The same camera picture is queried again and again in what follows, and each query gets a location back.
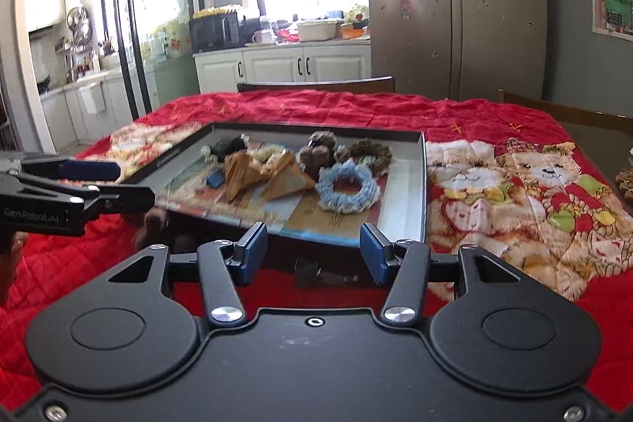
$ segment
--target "microwave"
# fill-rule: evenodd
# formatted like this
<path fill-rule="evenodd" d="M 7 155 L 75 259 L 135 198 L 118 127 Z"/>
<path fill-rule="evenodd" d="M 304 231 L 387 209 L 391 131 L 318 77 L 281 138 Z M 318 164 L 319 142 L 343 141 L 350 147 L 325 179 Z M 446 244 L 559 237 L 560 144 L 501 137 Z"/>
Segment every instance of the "microwave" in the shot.
<path fill-rule="evenodd" d="M 218 13 L 189 20 L 191 47 L 195 52 L 207 52 L 242 47 L 237 13 Z"/>

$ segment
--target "black robotic gripper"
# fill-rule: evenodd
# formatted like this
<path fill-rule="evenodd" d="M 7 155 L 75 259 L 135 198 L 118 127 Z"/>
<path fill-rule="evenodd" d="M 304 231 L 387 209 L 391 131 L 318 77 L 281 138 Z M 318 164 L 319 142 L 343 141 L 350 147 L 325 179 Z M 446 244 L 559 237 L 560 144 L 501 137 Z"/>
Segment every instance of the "black robotic gripper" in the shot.
<path fill-rule="evenodd" d="M 629 420 L 583 388 L 600 351 L 591 317 L 486 250 L 438 255 L 362 227 L 360 250 L 390 291 L 369 308 L 262 308 L 235 284 L 267 248 L 255 224 L 196 253 L 152 245 L 42 311 L 27 350 L 46 387 L 27 422 Z M 199 282 L 205 315 L 170 299 Z M 427 283 L 456 300 L 424 318 Z"/>

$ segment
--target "fridge magnet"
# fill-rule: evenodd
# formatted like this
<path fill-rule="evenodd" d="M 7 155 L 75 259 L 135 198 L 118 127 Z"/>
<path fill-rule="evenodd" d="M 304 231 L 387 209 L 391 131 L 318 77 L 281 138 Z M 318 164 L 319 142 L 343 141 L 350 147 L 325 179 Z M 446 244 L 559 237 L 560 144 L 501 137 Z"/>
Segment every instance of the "fridge magnet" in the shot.
<path fill-rule="evenodd" d="M 400 1 L 400 16 L 404 20 L 409 20 L 413 15 L 413 4 L 411 4 L 411 0 L 401 0 Z"/>

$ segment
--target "countertop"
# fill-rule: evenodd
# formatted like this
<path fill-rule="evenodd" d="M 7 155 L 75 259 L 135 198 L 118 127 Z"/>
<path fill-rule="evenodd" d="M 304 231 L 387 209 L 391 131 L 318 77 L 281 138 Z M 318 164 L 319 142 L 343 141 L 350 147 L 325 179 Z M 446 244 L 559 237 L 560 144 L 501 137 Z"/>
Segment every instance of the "countertop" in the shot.
<path fill-rule="evenodd" d="M 244 47 L 235 47 L 232 49 L 219 49 L 217 51 L 198 52 L 194 54 L 194 58 L 200 56 L 208 56 L 216 52 L 243 52 L 251 50 L 270 50 L 284 47 L 323 47 L 324 45 L 371 45 L 369 38 L 355 38 L 353 40 L 343 40 L 335 38 L 334 40 L 325 40 L 324 42 L 295 42 L 293 44 L 275 44 L 275 45 L 248 45 Z"/>
<path fill-rule="evenodd" d="M 110 79 L 120 78 L 122 76 L 121 69 L 112 69 L 112 70 L 102 70 L 101 72 L 96 72 L 94 74 L 88 74 L 86 76 L 82 76 L 78 78 L 75 83 L 68 83 L 67 85 L 59 85 L 51 88 L 46 93 L 40 95 L 40 101 L 44 101 L 49 97 L 53 97 L 58 93 L 62 93 L 67 90 L 71 90 L 74 88 L 80 88 L 82 86 L 90 85 L 91 83 L 101 83 L 103 81 L 108 81 Z"/>

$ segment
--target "light blue scrunchie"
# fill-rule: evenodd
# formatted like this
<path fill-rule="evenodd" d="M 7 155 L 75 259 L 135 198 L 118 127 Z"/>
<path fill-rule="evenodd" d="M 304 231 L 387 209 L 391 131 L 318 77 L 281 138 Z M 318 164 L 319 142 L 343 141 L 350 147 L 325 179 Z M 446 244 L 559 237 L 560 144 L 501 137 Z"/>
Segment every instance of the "light blue scrunchie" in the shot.
<path fill-rule="evenodd" d="M 339 179 L 360 183 L 360 190 L 352 195 L 335 191 L 334 182 Z M 381 195 L 381 187 L 372 177 L 369 167 L 357 165 L 353 159 L 337 163 L 331 169 L 321 169 L 315 189 L 320 196 L 318 205 L 326 211 L 337 213 L 360 213 Z"/>

